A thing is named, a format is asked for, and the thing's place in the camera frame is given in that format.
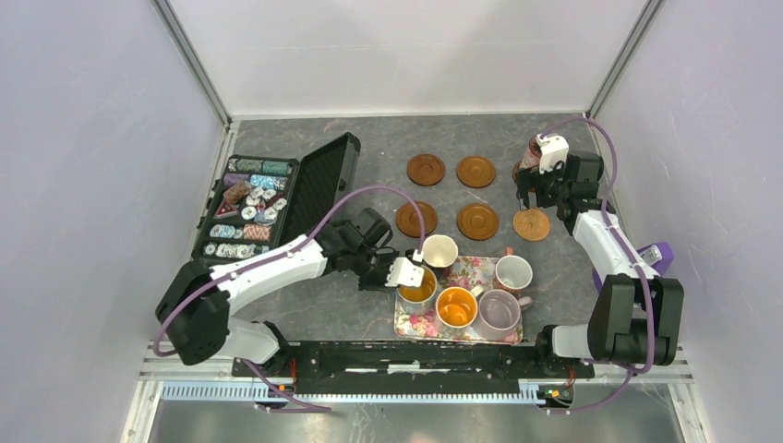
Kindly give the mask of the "pink ghost mug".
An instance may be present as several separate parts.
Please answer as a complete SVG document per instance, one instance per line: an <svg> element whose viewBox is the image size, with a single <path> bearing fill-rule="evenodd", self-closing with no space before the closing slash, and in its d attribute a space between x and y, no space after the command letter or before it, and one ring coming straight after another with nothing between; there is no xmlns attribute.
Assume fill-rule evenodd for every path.
<svg viewBox="0 0 783 443"><path fill-rule="evenodd" d="M522 171L537 168L540 164L541 156L542 152L538 138L537 136L533 136L528 143L528 148L524 152L523 158L519 162L518 170Z"/></svg>

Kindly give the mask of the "wooden coaster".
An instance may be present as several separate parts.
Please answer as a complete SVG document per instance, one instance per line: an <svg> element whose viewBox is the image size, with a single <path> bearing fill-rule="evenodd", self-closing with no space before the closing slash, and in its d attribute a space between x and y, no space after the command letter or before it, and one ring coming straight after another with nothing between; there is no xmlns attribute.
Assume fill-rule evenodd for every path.
<svg viewBox="0 0 783 443"><path fill-rule="evenodd" d="M485 241L500 228L500 219L493 208L483 203L471 203L462 207L456 216L460 233L474 241Z"/></svg>
<svg viewBox="0 0 783 443"><path fill-rule="evenodd" d="M424 236L432 234L439 220L437 212L424 201L418 200L416 205L424 217ZM406 236L418 237L421 234L418 214L410 203L404 203L396 211L395 222L398 230Z"/></svg>
<svg viewBox="0 0 783 443"><path fill-rule="evenodd" d="M512 170L512 178L517 185L520 194L536 191L536 177L538 175L538 166L524 167L522 162L517 162Z"/></svg>
<svg viewBox="0 0 783 443"><path fill-rule="evenodd" d="M496 176L494 164L486 157L472 155L464 157L456 167L458 180L471 188L484 188L491 185Z"/></svg>
<svg viewBox="0 0 783 443"><path fill-rule="evenodd" d="M445 176L442 159L433 154L419 154L410 159L406 167L408 178L418 186L434 186Z"/></svg>

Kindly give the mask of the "cork coaster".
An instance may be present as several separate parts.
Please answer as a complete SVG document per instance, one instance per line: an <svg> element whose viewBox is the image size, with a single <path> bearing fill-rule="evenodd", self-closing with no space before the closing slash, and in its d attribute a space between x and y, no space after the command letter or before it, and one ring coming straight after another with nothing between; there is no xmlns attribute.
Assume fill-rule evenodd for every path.
<svg viewBox="0 0 783 443"><path fill-rule="evenodd" d="M524 240L537 242L545 239L550 232L550 221L540 209L519 210L512 221L514 231Z"/></svg>

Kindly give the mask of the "blue mug yellow inside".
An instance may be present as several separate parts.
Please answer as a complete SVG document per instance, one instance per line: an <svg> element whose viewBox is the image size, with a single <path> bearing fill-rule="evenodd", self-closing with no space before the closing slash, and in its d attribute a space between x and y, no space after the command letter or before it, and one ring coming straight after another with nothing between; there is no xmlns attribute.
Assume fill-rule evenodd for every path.
<svg viewBox="0 0 783 443"><path fill-rule="evenodd" d="M397 289L397 307L404 314L424 315L434 305L439 291L436 275L431 269L425 268L419 286L400 286Z"/></svg>

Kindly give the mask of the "black mug cream inside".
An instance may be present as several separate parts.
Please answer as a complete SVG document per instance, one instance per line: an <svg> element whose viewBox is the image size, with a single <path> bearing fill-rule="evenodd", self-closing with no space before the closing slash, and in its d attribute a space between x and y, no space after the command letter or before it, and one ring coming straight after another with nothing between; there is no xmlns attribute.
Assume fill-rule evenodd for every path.
<svg viewBox="0 0 783 443"><path fill-rule="evenodd" d="M445 269L456 261L459 248L448 235L432 234L425 239L420 250L411 249L404 254L414 262L424 263L431 268Z"/></svg>

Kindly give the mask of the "white floral mug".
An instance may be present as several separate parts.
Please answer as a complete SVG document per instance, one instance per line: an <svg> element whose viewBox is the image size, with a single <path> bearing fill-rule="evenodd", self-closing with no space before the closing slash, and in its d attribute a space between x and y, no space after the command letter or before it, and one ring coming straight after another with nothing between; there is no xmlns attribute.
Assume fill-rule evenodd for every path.
<svg viewBox="0 0 783 443"><path fill-rule="evenodd" d="M530 263L517 256L511 247L506 247L504 255L498 259L492 272L492 287L500 289L516 298L533 280L533 269Z"/></svg>

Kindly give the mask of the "floral mug orange inside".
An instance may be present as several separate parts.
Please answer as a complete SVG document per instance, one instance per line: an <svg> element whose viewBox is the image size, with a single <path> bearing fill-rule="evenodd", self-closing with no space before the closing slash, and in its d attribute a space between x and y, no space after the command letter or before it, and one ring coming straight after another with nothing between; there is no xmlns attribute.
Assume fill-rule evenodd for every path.
<svg viewBox="0 0 783 443"><path fill-rule="evenodd" d="M485 291L482 285L472 289L449 287L442 291L435 304L438 334L445 339L462 337L478 314L477 298Z"/></svg>

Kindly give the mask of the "lilac mug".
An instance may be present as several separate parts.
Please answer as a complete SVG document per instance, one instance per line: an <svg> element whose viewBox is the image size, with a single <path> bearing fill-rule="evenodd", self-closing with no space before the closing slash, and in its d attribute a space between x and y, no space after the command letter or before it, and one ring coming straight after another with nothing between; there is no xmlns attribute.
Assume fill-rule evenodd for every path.
<svg viewBox="0 0 783 443"><path fill-rule="evenodd" d="M532 304L533 299L529 296L517 299L506 291L490 290L478 297L478 313L473 327L480 338L500 341L516 330L522 313Z"/></svg>

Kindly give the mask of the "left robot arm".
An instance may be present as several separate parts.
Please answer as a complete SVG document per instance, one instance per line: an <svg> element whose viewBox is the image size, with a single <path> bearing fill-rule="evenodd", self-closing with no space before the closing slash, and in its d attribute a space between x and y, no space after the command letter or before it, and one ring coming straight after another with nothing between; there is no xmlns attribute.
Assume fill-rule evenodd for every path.
<svg viewBox="0 0 783 443"><path fill-rule="evenodd" d="M176 356L198 365L216 355L255 363L268 376L290 364L289 350L271 327L236 318L261 297L300 281L350 271L361 290L391 288L406 258L387 246L392 231L375 210L366 208L351 220L330 221L308 235L242 261L207 267L190 261L175 274L155 309L173 348L155 349L159 357Z"/></svg>

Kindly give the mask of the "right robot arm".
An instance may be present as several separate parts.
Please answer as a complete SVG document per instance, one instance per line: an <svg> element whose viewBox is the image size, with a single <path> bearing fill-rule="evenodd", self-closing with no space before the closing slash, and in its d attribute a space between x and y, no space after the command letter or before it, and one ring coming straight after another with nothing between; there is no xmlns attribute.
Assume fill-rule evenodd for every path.
<svg viewBox="0 0 783 443"><path fill-rule="evenodd" d="M572 359L614 364L642 373L676 356L684 289L632 248L606 200L598 197L601 156L576 151L545 172L520 168L515 176L522 207L554 207L569 235L589 256L598 298L589 321L548 325L536 338L536 370L555 377Z"/></svg>

